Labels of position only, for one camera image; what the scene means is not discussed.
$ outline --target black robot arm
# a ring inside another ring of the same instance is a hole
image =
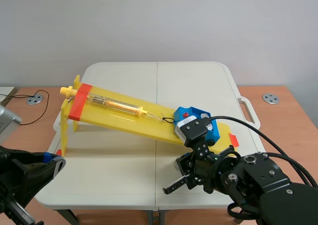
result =
[[[188,189],[203,185],[203,190],[209,194],[217,190],[229,195],[233,203],[228,206],[228,213],[239,220],[256,220],[259,225],[317,222],[318,185],[305,168],[285,153],[258,152],[241,157],[233,146],[220,154],[210,152],[205,136],[206,125],[211,120],[214,119],[196,119],[180,128],[187,138],[185,146],[193,152],[176,159],[183,177],[164,188],[166,194],[183,184]],[[293,183],[270,157],[288,161],[307,184]],[[233,212],[235,207],[242,211]]]
[[[25,206],[65,164],[64,158],[48,152],[30,153],[0,146],[0,213],[18,225],[34,225]]]

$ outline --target white table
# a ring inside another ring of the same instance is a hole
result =
[[[170,108],[194,106],[212,115],[244,120],[242,102],[255,127],[260,126],[250,102],[240,96],[229,70],[219,63],[98,63],[88,67],[81,81]],[[224,122],[237,136],[239,153],[264,151],[254,132],[235,122]],[[59,117],[54,128],[57,134],[49,152],[59,148]],[[186,147],[82,123],[77,132],[69,131],[67,166],[36,199],[58,211],[226,207],[232,202],[228,196],[217,192],[208,195],[201,186],[163,193],[162,187],[181,176],[174,160],[188,151]]]

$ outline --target gray device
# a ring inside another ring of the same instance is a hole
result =
[[[22,119],[0,105],[0,145],[15,131]]]

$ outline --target black wire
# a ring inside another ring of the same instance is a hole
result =
[[[168,123],[174,123],[175,122],[175,120],[172,117],[163,117],[162,119],[165,120]]]
[[[46,107],[45,107],[45,109],[44,109],[44,112],[42,113],[42,115],[41,115],[38,119],[34,120],[33,122],[25,123],[25,124],[20,124],[20,126],[30,125],[30,124],[35,123],[36,121],[40,120],[41,117],[43,117],[43,115],[44,115],[44,113],[46,112],[46,110],[48,109],[50,94],[49,94],[47,91],[45,91],[45,90],[37,90],[37,91],[35,92],[35,94],[34,94],[33,96],[31,96],[31,97],[34,97],[37,92],[46,92],[46,93],[48,94],[48,100],[46,101]]]
[[[253,214],[239,214],[236,212],[233,212],[232,209],[239,207],[237,203],[232,203],[228,205],[228,214],[235,219],[240,219],[240,220],[255,220],[259,219],[259,216],[253,215]]]
[[[237,123],[240,123],[248,128],[250,128],[252,131],[256,132],[257,134],[259,134],[261,137],[263,137],[268,143],[270,143],[275,149],[277,149],[282,155],[285,155],[288,157],[288,155],[278,146],[276,145],[271,139],[269,139],[267,136],[265,136],[261,131],[259,131],[258,129],[256,129],[255,127],[251,126],[250,124],[241,121],[240,119],[234,118],[234,117],[228,117],[228,116],[215,116],[215,117],[210,117],[209,120],[213,121],[213,120],[217,120],[217,119],[226,119],[226,120],[230,120],[230,121],[234,121]],[[296,172],[298,173],[298,175],[301,177],[302,181],[309,185],[308,180],[306,179],[306,177],[302,174],[302,172],[291,162],[289,162],[292,167],[296,170]]]
[[[20,95],[15,95],[15,96],[10,96],[10,95],[6,95],[6,94],[2,94],[0,93],[1,96],[6,96],[6,97],[9,97],[9,98],[6,98],[4,100],[2,100],[0,103],[4,102],[4,101],[7,101],[7,100],[10,100],[12,98],[26,98],[26,97],[33,97],[31,95],[26,95],[26,94],[20,94]]]
[[[282,155],[282,154],[276,154],[276,153],[271,153],[271,152],[268,152],[267,154],[268,154],[269,157],[280,158],[280,159],[283,159],[285,161],[288,161],[289,163],[294,164],[306,176],[306,178],[310,181],[312,186],[315,187],[315,188],[318,188],[318,184],[316,183],[316,181],[312,177],[312,175],[301,164],[299,164],[297,161],[295,161],[294,159],[291,159],[290,157],[288,157],[286,155]]]

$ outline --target wall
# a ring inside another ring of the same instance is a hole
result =
[[[67,85],[97,62],[218,61],[237,84],[287,85],[318,125],[317,9],[317,0],[0,0],[0,84]]]

